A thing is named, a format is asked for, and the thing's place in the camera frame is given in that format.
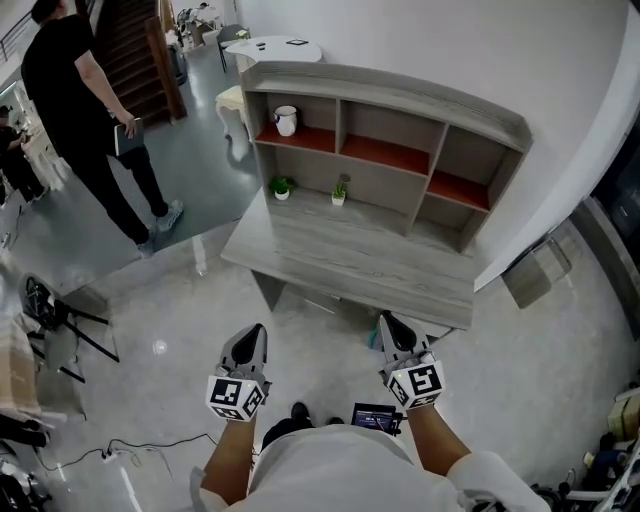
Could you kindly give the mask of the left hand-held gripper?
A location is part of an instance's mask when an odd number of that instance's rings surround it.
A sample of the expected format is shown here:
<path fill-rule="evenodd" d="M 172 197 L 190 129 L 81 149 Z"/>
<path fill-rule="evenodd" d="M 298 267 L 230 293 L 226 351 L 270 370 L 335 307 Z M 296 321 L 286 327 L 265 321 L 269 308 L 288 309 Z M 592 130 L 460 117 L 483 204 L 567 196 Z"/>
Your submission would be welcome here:
<path fill-rule="evenodd" d="M 269 394 L 264 375 L 268 335 L 261 323 L 241 329 L 223 346 L 215 372 L 208 378 L 206 405 L 227 421 L 251 421 Z"/>

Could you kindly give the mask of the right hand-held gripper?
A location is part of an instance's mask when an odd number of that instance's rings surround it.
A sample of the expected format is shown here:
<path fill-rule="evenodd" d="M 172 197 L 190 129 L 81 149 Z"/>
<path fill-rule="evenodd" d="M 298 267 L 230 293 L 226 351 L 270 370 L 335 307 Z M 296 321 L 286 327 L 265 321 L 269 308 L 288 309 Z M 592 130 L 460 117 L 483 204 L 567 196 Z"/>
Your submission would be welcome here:
<path fill-rule="evenodd" d="M 445 389 L 443 366 L 424 329 L 409 317 L 383 310 L 378 320 L 385 362 L 381 375 L 404 410 L 433 404 Z"/>

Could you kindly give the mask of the grey wooden desk with shelves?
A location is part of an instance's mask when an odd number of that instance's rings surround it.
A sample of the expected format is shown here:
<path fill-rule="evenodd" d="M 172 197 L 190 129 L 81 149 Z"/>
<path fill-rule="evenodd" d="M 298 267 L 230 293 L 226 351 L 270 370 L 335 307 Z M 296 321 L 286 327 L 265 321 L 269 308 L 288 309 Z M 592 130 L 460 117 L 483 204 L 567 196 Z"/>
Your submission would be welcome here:
<path fill-rule="evenodd" d="M 407 233 L 419 221 L 453 230 L 467 250 L 527 156 L 533 137 L 519 114 L 404 75 L 307 62 L 261 62 L 243 73 L 247 128 L 266 185 L 275 176 L 345 202 L 395 211 Z M 273 111 L 298 110 L 293 136 Z"/>

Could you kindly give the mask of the white ceramic mug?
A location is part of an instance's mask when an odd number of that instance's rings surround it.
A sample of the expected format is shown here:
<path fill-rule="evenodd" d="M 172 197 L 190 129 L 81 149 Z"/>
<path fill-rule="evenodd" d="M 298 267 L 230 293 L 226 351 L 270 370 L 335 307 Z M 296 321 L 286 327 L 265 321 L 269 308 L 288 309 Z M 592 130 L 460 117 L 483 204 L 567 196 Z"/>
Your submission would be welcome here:
<path fill-rule="evenodd" d="M 274 109 L 274 123 L 280 136 L 291 137 L 295 134 L 297 113 L 297 108 L 292 105 L 282 105 Z"/>

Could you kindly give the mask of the person's right forearm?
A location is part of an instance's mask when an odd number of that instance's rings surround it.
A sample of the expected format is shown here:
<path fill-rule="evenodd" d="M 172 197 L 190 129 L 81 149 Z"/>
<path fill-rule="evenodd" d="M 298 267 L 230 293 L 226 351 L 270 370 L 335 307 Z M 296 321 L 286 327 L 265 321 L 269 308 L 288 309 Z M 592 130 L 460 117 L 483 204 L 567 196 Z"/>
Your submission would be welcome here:
<path fill-rule="evenodd" d="M 446 477 L 459 460 L 471 453 L 433 405 L 410 409 L 407 418 L 426 471 Z"/>

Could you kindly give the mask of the person's left forearm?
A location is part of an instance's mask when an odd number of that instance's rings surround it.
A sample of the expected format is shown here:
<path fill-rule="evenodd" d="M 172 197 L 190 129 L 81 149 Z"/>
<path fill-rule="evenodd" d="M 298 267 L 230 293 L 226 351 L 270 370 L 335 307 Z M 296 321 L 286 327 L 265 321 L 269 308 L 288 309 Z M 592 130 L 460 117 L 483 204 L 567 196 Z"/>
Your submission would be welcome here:
<path fill-rule="evenodd" d="M 227 505 L 246 498 L 253 460 L 256 418 L 228 421 L 204 468 L 201 488 L 216 494 Z"/>

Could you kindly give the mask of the person's black trousers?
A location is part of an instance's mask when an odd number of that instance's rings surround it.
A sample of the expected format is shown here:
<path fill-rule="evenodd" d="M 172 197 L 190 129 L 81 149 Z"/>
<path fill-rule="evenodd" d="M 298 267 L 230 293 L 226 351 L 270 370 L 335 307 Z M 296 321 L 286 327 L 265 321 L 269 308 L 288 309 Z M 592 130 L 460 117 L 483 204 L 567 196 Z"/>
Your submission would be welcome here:
<path fill-rule="evenodd" d="M 283 436 L 303 429 L 311 429 L 314 425 L 307 417 L 304 418 L 284 418 L 271 427 L 263 437 L 262 450 Z"/>

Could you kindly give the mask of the person's white shirt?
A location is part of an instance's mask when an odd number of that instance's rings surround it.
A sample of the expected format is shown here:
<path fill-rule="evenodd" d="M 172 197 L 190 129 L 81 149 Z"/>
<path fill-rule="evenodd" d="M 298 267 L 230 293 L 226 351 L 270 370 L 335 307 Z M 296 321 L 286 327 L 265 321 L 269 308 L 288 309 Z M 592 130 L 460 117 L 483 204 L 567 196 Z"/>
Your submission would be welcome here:
<path fill-rule="evenodd" d="M 505 461 L 472 452 L 444 476 L 404 445 L 349 425 L 303 429 L 264 449 L 247 497 L 233 505 L 200 490 L 197 512 L 550 512 Z"/>

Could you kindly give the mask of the small round-leaf potted plant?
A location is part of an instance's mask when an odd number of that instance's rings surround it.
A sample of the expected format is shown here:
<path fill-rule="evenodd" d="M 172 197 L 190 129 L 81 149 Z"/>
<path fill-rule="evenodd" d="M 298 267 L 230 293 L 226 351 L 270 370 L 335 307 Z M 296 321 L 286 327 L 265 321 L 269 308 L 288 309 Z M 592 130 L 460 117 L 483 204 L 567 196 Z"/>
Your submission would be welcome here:
<path fill-rule="evenodd" d="M 285 201 L 295 188 L 295 181 L 289 177 L 275 176 L 270 180 L 268 187 L 277 200 Z"/>

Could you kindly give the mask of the black folding chair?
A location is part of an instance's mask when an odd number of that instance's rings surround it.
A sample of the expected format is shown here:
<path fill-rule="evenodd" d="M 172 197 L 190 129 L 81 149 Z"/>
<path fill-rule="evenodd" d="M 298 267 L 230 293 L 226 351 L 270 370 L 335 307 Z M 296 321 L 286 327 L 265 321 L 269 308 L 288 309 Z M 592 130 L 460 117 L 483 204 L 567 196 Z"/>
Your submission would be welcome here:
<path fill-rule="evenodd" d="M 34 354 L 48 368 L 71 377 L 81 384 L 86 383 L 83 376 L 67 366 L 69 362 L 78 363 L 76 355 L 78 345 L 75 345 L 73 354 L 69 357 L 62 357 L 60 354 L 66 333 L 72 334 L 76 342 L 83 341 L 110 360 L 120 362 L 119 356 L 114 351 L 92 339 L 77 326 L 76 322 L 80 318 L 109 327 L 110 322 L 106 318 L 72 307 L 57 291 L 33 273 L 25 273 L 21 276 L 18 294 L 23 313 L 39 326 L 37 330 L 31 329 L 27 333 L 29 343 Z"/>

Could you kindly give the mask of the beige cardboard boxes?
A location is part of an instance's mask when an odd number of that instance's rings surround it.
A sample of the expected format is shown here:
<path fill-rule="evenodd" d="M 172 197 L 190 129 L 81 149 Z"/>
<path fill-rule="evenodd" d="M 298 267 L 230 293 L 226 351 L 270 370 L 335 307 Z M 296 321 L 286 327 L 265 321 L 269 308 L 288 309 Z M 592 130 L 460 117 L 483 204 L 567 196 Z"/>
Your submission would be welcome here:
<path fill-rule="evenodd" d="M 21 421 L 41 414 L 35 355 L 27 336 L 37 329 L 23 313 L 0 315 L 0 412 Z"/>

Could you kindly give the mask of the grey notebook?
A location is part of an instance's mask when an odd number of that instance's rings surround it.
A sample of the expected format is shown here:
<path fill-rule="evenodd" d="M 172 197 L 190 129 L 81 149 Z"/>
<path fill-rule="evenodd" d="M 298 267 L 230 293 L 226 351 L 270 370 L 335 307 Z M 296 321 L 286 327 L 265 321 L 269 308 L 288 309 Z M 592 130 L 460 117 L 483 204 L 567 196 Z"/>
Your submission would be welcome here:
<path fill-rule="evenodd" d="M 135 134 L 132 137 L 127 135 L 124 124 L 114 127 L 114 151 L 117 157 L 144 145 L 144 126 L 142 119 L 136 118 L 135 124 Z"/>

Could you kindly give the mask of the dark wooden staircase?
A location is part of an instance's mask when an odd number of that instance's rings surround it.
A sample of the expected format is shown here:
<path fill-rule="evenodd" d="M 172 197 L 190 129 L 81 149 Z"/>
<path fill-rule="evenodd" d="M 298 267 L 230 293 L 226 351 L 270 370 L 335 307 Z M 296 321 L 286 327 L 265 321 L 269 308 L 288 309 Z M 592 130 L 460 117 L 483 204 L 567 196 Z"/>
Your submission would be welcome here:
<path fill-rule="evenodd" d="M 187 116 L 166 36 L 171 0 L 74 0 L 89 22 L 94 56 L 116 96 L 146 127 Z"/>

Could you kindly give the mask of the grey chair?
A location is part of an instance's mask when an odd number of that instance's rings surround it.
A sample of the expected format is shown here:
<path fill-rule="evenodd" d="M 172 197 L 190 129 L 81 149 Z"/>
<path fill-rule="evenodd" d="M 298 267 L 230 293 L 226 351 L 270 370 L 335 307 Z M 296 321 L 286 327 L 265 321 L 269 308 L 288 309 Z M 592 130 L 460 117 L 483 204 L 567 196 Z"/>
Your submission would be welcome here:
<path fill-rule="evenodd" d="M 223 68 L 224 72 L 227 72 L 227 63 L 226 63 L 226 57 L 225 57 L 225 53 L 224 53 L 225 48 L 228 47 L 229 45 L 234 44 L 235 42 L 239 41 L 236 38 L 236 33 L 241 29 L 247 29 L 247 28 L 243 27 L 240 24 L 226 25 L 226 26 L 221 28 L 221 30 L 219 31 L 219 33 L 218 33 L 218 35 L 216 37 L 218 50 L 219 50 L 219 54 L 220 54 L 220 59 L 221 59 L 221 64 L 222 64 L 222 68 Z"/>

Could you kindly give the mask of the black metal railing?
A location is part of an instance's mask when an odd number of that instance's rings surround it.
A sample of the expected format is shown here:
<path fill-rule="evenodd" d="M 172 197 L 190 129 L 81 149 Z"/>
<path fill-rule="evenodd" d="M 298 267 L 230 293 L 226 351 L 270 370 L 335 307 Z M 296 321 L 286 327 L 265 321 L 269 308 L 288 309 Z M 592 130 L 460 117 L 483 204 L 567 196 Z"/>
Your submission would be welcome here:
<path fill-rule="evenodd" d="M 31 15 L 27 12 L 0 38 L 0 66 L 17 52 L 19 40 L 26 33 L 30 22 Z"/>

